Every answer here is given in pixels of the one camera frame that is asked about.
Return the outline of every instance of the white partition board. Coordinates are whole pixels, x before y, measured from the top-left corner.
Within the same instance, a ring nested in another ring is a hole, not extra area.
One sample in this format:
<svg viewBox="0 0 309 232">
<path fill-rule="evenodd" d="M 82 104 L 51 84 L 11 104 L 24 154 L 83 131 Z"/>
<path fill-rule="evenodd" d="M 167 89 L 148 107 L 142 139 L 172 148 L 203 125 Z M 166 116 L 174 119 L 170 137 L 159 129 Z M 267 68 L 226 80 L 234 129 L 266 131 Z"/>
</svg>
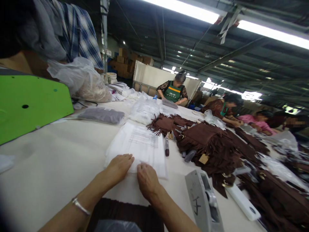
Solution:
<svg viewBox="0 0 309 232">
<path fill-rule="evenodd" d="M 175 76 L 176 74 L 136 61 L 133 80 L 149 86 L 158 87 L 166 81 L 174 80 Z M 200 83 L 201 80 L 186 78 L 184 85 L 187 90 L 188 98 L 193 98 Z"/>
</svg>

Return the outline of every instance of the gray folded fabric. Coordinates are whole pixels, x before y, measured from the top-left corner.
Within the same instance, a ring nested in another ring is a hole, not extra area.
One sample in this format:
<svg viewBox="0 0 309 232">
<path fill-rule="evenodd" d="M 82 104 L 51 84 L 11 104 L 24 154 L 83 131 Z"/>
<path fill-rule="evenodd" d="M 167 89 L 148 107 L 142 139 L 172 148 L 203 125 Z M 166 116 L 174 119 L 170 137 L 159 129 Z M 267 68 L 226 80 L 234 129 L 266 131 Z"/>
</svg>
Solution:
<svg viewBox="0 0 309 232">
<path fill-rule="evenodd" d="M 166 105 L 166 106 L 169 106 L 169 107 L 171 107 L 171 108 L 174 108 L 174 109 L 177 109 L 177 108 L 178 108 L 178 105 L 176 105 L 174 102 L 169 101 L 169 100 L 166 100 L 166 99 L 163 99 L 163 100 L 162 100 L 162 104 L 163 104 L 163 105 Z"/>
<path fill-rule="evenodd" d="M 66 51 L 58 36 L 62 36 L 62 22 L 58 11 L 48 0 L 33 0 L 36 14 L 18 29 L 20 38 L 44 60 L 64 60 Z"/>
<path fill-rule="evenodd" d="M 119 124 L 124 116 L 125 116 L 124 112 L 100 107 L 100 108 L 86 109 L 77 118 L 109 123 L 109 124 Z"/>
</svg>

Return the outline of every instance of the stack of cardboard boxes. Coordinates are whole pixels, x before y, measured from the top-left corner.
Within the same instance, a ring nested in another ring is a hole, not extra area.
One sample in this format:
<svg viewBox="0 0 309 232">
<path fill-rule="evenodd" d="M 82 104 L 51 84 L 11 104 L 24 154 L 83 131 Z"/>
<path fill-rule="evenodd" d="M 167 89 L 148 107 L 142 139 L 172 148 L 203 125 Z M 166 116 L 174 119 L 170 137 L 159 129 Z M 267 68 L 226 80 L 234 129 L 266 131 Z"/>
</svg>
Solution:
<svg viewBox="0 0 309 232">
<path fill-rule="evenodd" d="M 135 67 L 135 61 L 138 60 L 144 64 L 153 66 L 154 60 L 148 56 L 139 56 L 136 53 L 131 54 L 131 58 L 128 58 L 128 50 L 119 48 L 119 55 L 109 65 L 113 69 L 117 70 L 117 75 L 126 79 L 132 79 Z"/>
</svg>

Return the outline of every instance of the ceiling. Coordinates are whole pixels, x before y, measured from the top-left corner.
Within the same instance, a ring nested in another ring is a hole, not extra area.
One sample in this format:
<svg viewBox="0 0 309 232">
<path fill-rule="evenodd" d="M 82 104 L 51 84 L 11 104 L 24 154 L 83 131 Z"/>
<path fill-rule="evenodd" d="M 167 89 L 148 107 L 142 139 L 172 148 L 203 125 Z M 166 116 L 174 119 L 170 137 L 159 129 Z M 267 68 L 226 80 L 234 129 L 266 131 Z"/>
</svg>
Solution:
<svg viewBox="0 0 309 232">
<path fill-rule="evenodd" d="M 280 4 L 268 0 L 198 1 L 225 11 L 241 5 L 242 15 L 267 17 L 281 26 L 309 32 L 307 0 L 282 0 Z M 216 83 L 224 80 L 230 89 L 261 92 L 265 100 L 309 109 L 308 50 L 236 26 L 229 29 L 221 45 L 222 25 L 141 0 L 111 0 L 108 13 L 108 33 L 125 40 L 133 51 L 152 56 L 156 67 L 176 66 L 176 71 L 182 67 L 204 81 L 207 77 Z"/>
</svg>

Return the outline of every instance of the pink shirt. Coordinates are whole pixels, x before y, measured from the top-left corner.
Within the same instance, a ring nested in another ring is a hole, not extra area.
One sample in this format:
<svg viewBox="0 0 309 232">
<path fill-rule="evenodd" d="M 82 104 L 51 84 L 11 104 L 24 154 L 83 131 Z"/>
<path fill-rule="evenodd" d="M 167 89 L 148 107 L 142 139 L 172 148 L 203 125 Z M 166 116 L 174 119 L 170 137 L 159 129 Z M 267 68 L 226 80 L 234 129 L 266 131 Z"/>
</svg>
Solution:
<svg viewBox="0 0 309 232">
<path fill-rule="evenodd" d="M 239 120 L 244 121 L 244 123 L 249 124 L 250 122 L 256 124 L 260 128 L 262 128 L 263 131 L 269 131 L 272 133 L 272 135 L 275 135 L 276 132 L 274 132 L 269 125 L 266 122 L 263 121 L 255 121 L 254 117 L 250 114 L 242 115 L 238 117 Z"/>
</svg>

